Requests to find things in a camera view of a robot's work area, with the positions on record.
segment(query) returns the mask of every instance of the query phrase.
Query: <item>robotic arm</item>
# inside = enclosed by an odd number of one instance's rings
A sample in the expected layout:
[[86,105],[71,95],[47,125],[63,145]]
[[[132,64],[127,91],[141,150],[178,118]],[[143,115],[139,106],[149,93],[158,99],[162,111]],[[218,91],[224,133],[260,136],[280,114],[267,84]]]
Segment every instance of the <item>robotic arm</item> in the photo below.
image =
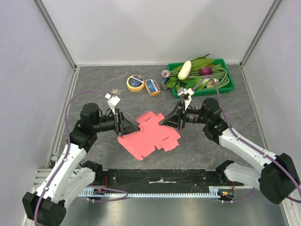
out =
[[[205,99],[200,109],[192,108],[189,106],[192,94],[191,89],[181,88],[178,95],[184,101],[179,101],[173,111],[160,122],[160,125],[182,130],[186,123],[205,124],[203,131],[209,140],[232,150],[253,166],[253,168],[240,166],[227,160],[218,166],[216,171],[219,171],[230,181],[237,181],[259,189],[272,203],[280,204],[296,188],[286,174],[266,158],[267,155],[283,166],[300,185],[296,168],[290,156],[285,153],[276,155],[269,152],[244,138],[234,128],[229,128],[221,118],[222,110],[217,100],[213,98]],[[246,143],[261,150],[263,154],[259,154]]]
[[[71,146],[68,156],[65,158],[68,147],[66,145],[63,154],[46,180],[35,193],[27,192],[24,195],[22,201],[28,219],[34,220],[38,199],[46,190],[38,212],[38,223],[46,226],[60,225],[66,215],[67,208],[78,194],[91,183],[103,180],[102,165],[91,161],[85,162],[77,175],[70,179],[76,166],[97,140],[97,133],[113,130],[117,135],[122,136],[140,130],[138,125],[132,124],[125,119],[119,109],[114,108],[120,100],[118,97],[107,98],[111,108],[109,115],[103,116],[97,104],[89,103],[83,106],[80,120],[77,121],[74,130],[70,133]],[[62,161],[64,164],[57,172]],[[47,182],[55,173],[56,176],[52,183],[46,187]]]

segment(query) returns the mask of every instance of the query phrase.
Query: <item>reflective metal surface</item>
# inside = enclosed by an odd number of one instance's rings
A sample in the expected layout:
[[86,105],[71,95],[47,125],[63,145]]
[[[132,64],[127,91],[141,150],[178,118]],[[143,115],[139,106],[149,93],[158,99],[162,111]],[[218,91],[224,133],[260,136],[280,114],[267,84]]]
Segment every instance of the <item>reflective metal surface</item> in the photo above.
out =
[[[251,190],[237,190],[237,198]],[[221,204],[216,199],[129,198],[95,203],[74,200],[62,226],[288,226],[282,205],[260,192],[248,201]]]

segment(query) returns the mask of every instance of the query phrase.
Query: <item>can lid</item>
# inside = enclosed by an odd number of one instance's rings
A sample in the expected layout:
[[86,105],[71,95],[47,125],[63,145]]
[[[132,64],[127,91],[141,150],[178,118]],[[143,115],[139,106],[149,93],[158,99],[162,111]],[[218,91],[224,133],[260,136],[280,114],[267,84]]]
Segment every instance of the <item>can lid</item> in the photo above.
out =
[[168,70],[164,70],[161,72],[162,77],[168,78],[170,76],[170,72]]

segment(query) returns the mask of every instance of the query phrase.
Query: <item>purple onion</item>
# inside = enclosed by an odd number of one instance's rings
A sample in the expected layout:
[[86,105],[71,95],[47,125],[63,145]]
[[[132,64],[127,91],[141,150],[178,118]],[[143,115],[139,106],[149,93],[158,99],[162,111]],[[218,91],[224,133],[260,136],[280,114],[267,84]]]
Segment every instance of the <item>purple onion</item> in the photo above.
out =
[[211,67],[204,67],[204,68],[202,68],[200,74],[201,75],[211,75],[212,74]]

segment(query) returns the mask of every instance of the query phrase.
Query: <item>gray marble surface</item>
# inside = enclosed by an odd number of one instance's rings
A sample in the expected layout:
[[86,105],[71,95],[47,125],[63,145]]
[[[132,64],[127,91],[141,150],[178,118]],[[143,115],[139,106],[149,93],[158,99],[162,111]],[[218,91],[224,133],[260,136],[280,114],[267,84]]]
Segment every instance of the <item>gray marble surface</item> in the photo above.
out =
[[[74,93],[95,89],[111,92],[120,89],[121,98],[118,108],[124,116],[134,121],[146,111],[167,115],[179,99],[175,99],[171,90],[162,91],[156,97],[150,97],[147,90],[131,92],[127,89],[126,81],[130,75],[139,74],[145,80],[154,78],[159,83],[160,73],[167,69],[165,65],[154,66],[95,66],[81,67]],[[222,94],[223,105],[231,125],[243,136],[263,146],[255,115],[251,106],[246,85],[238,65],[228,65],[236,88],[228,94]],[[200,108],[206,97],[194,97],[191,104]],[[79,119],[82,106],[86,103],[97,103],[105,111],[108,108],[106,99],[98,94],[82,94],[71,104],[68,123],[73,128]],[[143,161],[134,158],[117,141],[114,131],[98,134],[95,142],[82,163],[91,160],[113,169],[214,169],[225,160],[233,160],[238,164],[247,165],[238,155],[209,141],[203,131],[203,125],[186,124],[179,131],[179,145],[169,152],[156,150]],[[66,135],[63,136],[60,153],[65,145]]]

